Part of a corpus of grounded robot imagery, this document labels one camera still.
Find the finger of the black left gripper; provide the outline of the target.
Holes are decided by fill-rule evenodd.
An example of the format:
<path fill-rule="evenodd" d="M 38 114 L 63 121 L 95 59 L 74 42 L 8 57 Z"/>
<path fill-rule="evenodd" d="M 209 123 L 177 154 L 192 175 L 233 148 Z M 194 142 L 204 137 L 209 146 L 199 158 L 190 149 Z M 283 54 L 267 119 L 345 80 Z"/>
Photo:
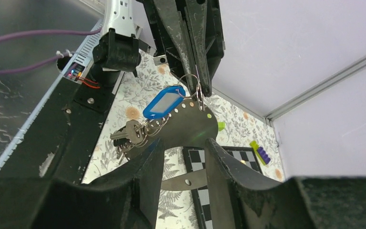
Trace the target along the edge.
<path fill-rule="evenodd" d="M 205 45 L 207 1 L 197 2 L 196 0 L 187 0 L 186 9 L 197 75 L 200 77 L 204 96 L 210 97 L 212 95 L 212 85 Z"/>
<path fill-rule="evenodd" d="M 193 57 L 189 52 L 187 29 L 184 28 L 182 15 L 177 9 L 176 1 L 155 0 L 154 5 L 166 30 L 166 37 L 171 40 L 171 44 L 168 44 L 166 49 L 168 56 L 174 58 L 174 60 L 169 61 L 171 71 L 177 78 L 187 73 L 193 73 Z M 186 78 L 182 80 L 182 83 L 186 86 Z"/>

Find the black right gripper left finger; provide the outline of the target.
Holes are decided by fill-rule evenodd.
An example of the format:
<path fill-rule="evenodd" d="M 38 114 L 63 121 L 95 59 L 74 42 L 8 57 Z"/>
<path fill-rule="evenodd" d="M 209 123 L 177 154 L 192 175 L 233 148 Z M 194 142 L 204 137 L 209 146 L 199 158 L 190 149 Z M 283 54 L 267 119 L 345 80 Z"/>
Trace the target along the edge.
<path fill-rule="evenodd" d="M 57 178 L 0 178 L 0 229 L 153 229 L 164 142 L 89 184 Z"/>

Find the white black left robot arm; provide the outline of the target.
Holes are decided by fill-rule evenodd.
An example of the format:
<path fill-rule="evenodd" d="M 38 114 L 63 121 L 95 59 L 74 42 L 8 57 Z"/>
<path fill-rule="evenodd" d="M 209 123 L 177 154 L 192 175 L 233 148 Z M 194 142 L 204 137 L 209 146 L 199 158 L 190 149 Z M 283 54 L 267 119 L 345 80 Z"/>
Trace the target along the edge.
<path fill-rule="evenodd" d="M 225 44 L 217 0 L 144 0 L 156 57 L 166 59 L 190 94 L 212 95 L 212 79 L 224 57 Z M 93 49 L 96 68 L 133 72 L 140 62 L 132 1 L 109 0 L 101 37 Z"/>

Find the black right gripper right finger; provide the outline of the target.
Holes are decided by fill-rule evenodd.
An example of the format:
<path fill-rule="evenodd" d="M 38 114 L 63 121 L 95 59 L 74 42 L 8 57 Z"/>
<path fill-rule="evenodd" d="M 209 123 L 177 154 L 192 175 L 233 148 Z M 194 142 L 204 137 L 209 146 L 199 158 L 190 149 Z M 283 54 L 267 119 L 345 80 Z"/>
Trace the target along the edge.
<path fill-rule="evenodd" d="M 278 182 L 205 143 L 215 229 L 366 229 L 366 177 L 292 177 Z"/>

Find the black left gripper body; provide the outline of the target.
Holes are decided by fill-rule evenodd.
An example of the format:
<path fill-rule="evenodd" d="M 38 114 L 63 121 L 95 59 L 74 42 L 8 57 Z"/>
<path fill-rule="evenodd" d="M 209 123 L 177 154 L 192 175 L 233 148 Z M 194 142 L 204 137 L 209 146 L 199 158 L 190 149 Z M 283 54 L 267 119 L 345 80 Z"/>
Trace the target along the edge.
<path fill-rule="evenodd" d="M 215 75 L 225 43 L 217 0 L 142 0 L 155 42 L 154 60 L 176 76 Z"/>

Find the blue capped key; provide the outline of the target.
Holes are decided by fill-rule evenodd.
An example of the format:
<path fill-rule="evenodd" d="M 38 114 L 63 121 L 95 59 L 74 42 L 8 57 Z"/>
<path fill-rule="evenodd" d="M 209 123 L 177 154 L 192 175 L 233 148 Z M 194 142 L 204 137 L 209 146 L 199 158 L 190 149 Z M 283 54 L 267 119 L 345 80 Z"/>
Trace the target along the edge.
<path fill-rule="evenodd" d="M 182 86 L 167 86 L 144 108 L 143 117 L 149 120 L 165 117 L 183 101 L 185 96 L 186 93 Z"/>

